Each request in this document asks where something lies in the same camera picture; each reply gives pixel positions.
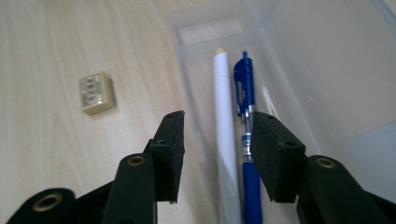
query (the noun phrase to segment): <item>pen cap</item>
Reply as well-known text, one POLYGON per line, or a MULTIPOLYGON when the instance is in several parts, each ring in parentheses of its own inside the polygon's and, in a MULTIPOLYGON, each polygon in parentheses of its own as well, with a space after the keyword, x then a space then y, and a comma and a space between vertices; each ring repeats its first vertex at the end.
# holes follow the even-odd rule
POLYGON ((238 116, 241 116, 249 109, 250 105, 255 105, 253 65, 246 51, 243 52, 243 59, 233 68, 233 79, 236 89, 237 113, 238 116))

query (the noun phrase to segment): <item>white pen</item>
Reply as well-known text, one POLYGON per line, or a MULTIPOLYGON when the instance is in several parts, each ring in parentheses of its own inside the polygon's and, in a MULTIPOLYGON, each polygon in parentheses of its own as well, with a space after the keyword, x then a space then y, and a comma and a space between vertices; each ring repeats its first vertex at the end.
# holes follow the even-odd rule
POLYGON ((217 49, 213 59, 215 106, 219 169, 219 223, 240 224, 235 141, 233 134, 233 102, 228 57, 224 49, 217 49))

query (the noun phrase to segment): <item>blue pen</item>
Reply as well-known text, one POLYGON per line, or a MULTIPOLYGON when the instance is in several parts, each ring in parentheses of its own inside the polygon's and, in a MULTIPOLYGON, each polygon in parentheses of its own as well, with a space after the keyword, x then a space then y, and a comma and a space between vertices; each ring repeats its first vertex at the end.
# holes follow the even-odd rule
POLYGON ((262 224, 262 199, 260 193, 260 176, 250 154, 250 136, 254 112, 253 65, 246 51, 233 69, 236 88, 236 111, 246 123, 246 134, 242 136, 243 178, 245 196, 245 223, 262 224))

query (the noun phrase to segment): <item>clear plastic container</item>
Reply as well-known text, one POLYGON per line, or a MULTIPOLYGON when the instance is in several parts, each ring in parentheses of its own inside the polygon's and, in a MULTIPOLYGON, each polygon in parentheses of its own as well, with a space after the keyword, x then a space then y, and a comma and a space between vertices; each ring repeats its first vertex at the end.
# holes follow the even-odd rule
MULTIPOLYGON (((248 51, 256 109, 277 116, 306 144, 308 156, 340 161, 364 189, 396 203, 396 25, 389 15, 396 17, 378 2, 386 3, 235 0, 170 14, 214 211, 212 59, 217 48, 229 53, 231 71, 242 51, 248 51)), ((239 124, 237 146, 243 131, 239 124)), ((265 189, 262 200, 264 222, 296 222, 294 205, 269 203, 265 189)))

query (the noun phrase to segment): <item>wooden table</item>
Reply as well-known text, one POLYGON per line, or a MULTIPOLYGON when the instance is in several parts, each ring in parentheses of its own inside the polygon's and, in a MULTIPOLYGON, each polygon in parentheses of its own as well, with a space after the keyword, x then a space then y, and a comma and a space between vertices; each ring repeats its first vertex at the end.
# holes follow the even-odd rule
POLYGON ((206 0, 0 1, 0 223, 43 189, 79 197, 114 179, 167 113, 186 110, 178 204, 159 223, 213 223, 167 21, 206 0), (112 79, 117 106, 80 112, 78 79, 112 79))

